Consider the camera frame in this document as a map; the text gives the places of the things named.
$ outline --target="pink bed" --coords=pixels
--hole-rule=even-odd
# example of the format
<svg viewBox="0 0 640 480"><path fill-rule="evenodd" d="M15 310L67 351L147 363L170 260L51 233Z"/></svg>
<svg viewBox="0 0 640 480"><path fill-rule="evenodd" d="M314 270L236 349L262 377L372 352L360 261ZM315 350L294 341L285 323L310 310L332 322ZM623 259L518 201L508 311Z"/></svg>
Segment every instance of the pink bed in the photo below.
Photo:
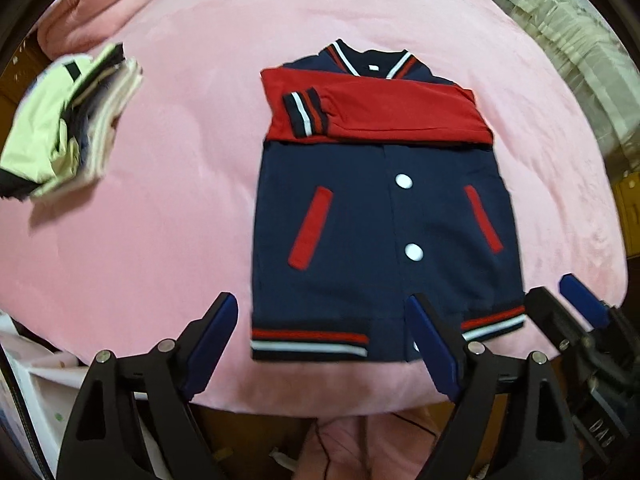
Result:
<svg viewBox="0 0 640 480"><path fill-rule="evenodd" d="M146 79L108 176L55 206L0 205L0 308L84 361L103 348L146 352L228 290L241 318L197 402L333 416L441 399L420 362L251 361L254 201L270 123L259 73L336 38L407 48L473 89L513 198L527 290L556 290L574 272L622 301L625 255L596 140L542 51L490 0L154 0L116 38ZM531 322L490 346L552 354Z"/></svg>

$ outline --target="stack of folded clothes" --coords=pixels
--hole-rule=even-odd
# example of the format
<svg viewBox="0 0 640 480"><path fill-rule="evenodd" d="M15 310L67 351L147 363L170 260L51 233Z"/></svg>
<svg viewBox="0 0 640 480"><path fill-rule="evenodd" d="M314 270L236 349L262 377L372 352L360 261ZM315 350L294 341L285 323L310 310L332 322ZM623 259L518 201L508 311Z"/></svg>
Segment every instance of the stack of folded clothes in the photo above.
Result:
<svg viewBox="0 0 640 480"><path fill-rule="evenodd" d="M122 44L49 66L20 102L0 154L0 198L53 199L104 176L114 124L141 82Z"/></svg>

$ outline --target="red stripe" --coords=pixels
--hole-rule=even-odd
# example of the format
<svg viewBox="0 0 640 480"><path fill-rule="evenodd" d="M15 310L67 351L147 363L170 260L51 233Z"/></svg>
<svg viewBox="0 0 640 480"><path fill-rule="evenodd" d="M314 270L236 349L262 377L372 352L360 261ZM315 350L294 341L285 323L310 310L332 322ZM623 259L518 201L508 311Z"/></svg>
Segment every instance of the red stripe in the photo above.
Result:
<svg viewBox="0 0 640 480"><path fill-rule="evenodd" d="M369 344L369 338L363 334L354 334L347 332L318 332L309 330L265 330L263 328L254 328L252 331L253 338L269 338L269 339L314 339L320 341L345 341L349 343Z"/></svg>
<svg viewBox="0 0 640 480"><path fill-rule="evenodd" d="M347 72L350 74L351 72L347 70L347 67L344 65L344 63L340 59L340 56L338 56L338 53L335 51L334 46L329 45L327 47L327 50L329 51L329 55L334 58L336 65L339 66L340 69L343 70L344 72Z"/></svg>
<svg viewBox="0 0 640 480"><path fill-rule="evenodd" d="M320 241L333 196L331 190L325 187L316 188L316 194L289 253L289 265L294 269L306 270L309 266Z"/></svg>
<svg viewBox="0 0 640 480"><path fill-rule="evenodd" d="M311 104L311 99L309 98L309 95L306 92L298 92L298 93L302 95L302 98L305 100L306 107L309 108L309 111L311 112L311 118L314 120L314 133L321 134L322 121L320 120L320 116L318 115L318 112L316 111L315 107Z"/></svg>
<svg viewBox="0 0 640 480"><path fill-rule="evenodd" d="M519 316L520 314L524 314L523 306L517 306L516 308L505 310L504 312L499 312L498 314L493 314L492 316L470 319L462 323L460 325L460 328L462 330L470 330L472 328L478 328L479 326L485 326L496 323L498 321L504 321L505 319L511 319L512 317Z"/></svg>
<svg viewBox="0 0 640 480"><path fill-rule="evenodd" d="M499 253L504 247L500 238L498 238L498 233L495 232L494 226L491 225L491 221L489 217L486 215L486 211L484 207L482 207L482 201L480 200L480 195L476 191L476 188L473 186L465 186L466 196L469 198L469 202L471 202L471 207L474 210L474 215L476 216L476 221L480 226L480 230L486 238L489 247L495 253Z"/></svg>
<svg viewBox="0 0 640 480"><path fill-rule="evenodd" d="M402 67L402 70L396 73L396 75L394 76L394 79L402 79L404 76L406 76L406 73L409 72L409 69L414 64L415 64L415 57L411 56L409 60L404 64L404 67Z"/></svg>

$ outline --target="striped collar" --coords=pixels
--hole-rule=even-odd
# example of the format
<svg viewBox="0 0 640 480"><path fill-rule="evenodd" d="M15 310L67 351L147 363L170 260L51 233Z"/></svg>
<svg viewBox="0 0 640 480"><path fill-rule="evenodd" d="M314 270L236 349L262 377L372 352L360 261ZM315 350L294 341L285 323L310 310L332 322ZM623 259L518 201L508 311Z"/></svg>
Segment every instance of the striped collar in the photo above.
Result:
<svg viewBox="0 0 640 480"><path fill-rule="evenodd" d="M326 49L340 69L355 76L368 76L386 79L402 79L420 61L408 52L380 52L353 50L343 40L336 40Z"/></svg>

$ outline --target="metal screw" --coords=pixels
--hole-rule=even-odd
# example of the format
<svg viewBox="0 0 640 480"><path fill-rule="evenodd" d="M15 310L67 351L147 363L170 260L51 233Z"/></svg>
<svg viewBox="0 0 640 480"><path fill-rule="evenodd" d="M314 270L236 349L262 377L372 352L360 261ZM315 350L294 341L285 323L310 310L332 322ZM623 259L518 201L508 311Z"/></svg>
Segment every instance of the metal screw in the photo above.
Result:
<svg viewBox="0 0 640 480"><path fill-rule="evenodd" d="M158 343L158 350L166 354L175 348L175 341L173 339L163 339Z"/></svg>
<svg viewBox="0 0 640 480"><path fill-rule="evenodd" d="M111 352L109 352L108 350L100 350L95 355L95 360L98 361L99 363L105 363L109 359L111 359Z"/></svg>
<svg viewBox="0 0 640 480"><path fill-rule="evenodd" d="M539 365L543 365L547 361L546 355L544 355L542 352L538 352L537 350L533 352L533 354L531 354L531 358Z"/></svg>
<svg viewBox="0 0 640 480"><path fill-rule="evenodd" d="M467 346L472 354L480 355L484 353L484 345L478 341L472 341Z"/></svg>

